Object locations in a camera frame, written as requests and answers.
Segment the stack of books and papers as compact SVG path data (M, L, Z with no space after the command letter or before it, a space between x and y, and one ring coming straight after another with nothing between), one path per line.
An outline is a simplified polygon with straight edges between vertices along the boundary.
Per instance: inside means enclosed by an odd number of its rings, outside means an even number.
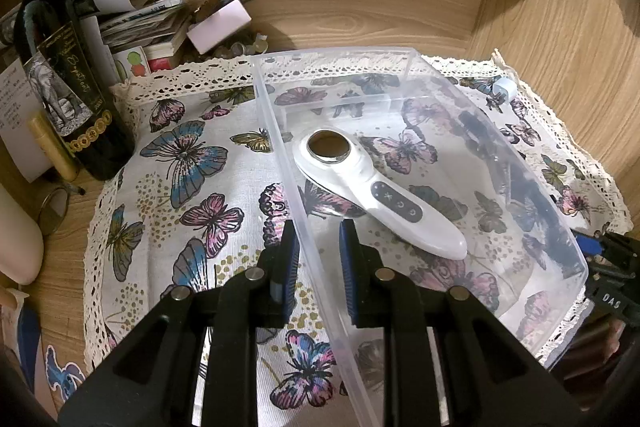
M177 62L191 17L189 0L72 0L89 48L108 83Z

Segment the clear plastic organizer bin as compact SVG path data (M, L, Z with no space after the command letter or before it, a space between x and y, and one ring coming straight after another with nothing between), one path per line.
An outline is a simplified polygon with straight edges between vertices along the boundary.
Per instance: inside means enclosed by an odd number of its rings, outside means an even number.
M269 53L260 119L350 406L383 421L383 332L347 311L338 228L386 267L462 286L545 362L588 269L544 184L489 118L413 49Z

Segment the dark wine bottle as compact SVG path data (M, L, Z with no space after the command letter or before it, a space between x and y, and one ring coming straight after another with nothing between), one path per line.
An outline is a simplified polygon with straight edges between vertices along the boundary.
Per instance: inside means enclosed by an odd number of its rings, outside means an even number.
M134 138L99 82L72 0L22 0L14 46L58 137L94 179L114 178Z

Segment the cream ceramic mug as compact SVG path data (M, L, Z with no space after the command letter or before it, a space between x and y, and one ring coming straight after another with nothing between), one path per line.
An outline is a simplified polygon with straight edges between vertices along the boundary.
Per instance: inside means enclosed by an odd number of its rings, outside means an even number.
M43 262L43 237L37 223L1 187L0 258L1 272L20 285L37 277Z

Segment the butterfly print lace cloth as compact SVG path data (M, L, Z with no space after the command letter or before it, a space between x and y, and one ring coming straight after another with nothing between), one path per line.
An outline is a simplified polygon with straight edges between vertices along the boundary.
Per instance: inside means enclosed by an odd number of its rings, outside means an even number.
M508 66L421 55L495 124L544 184L570 231L626 233L629 210L612 176ZM104 184L85 255L85 358L94 371L179 285L224 286L254 265L292 221L276 152L259 115L251 58L211 60L138 80L119 101L137 148ZM503 101L491 86L518 83ZM257 407L264 426L362 426L350 406L302 246L295 306L257 334ZM582 293L548 353L587 310Z

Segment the small white pink box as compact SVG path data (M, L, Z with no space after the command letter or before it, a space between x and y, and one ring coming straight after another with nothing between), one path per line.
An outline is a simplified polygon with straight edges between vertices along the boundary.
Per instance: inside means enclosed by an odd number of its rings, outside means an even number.
M219 43L247 28L252 21L250 13L240 0L233 0L206 20L197 23L186 32L192 46L199 54L205 54Z

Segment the small white cap bottle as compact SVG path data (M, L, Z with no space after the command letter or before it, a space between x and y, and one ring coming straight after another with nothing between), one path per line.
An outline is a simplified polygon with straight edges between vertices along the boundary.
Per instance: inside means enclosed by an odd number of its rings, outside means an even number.
M492 94L511 102L518 95L518 83L510 77L500 76L491 86Z

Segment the white note paper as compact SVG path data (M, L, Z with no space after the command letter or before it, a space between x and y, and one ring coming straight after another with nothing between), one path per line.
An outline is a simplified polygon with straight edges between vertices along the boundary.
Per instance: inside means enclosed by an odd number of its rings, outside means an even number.
M52 167L37 144L27 121L39 112L23 65L17 58L1 73L1 139L16 168L27 182L34 182Z

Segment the white handheld massager device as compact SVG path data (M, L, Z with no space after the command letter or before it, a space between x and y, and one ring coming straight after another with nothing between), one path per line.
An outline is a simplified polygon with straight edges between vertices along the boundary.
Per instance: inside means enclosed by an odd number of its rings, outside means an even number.
M292 145L292 154L305 178L353 202L405 242L450 260L462 260L468 254L458 228L430 204L383 176L354 136L332 127L307 130Z

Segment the yellow stick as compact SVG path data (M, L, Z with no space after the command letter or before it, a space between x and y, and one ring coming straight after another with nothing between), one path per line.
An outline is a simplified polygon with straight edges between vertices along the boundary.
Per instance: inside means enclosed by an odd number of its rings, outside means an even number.
M73 182L78 176L78 166L64 144L58 139L47 115L43 112L35 113L27 121L27 126L36 143L44 155L49 158L61 178L66 182Z

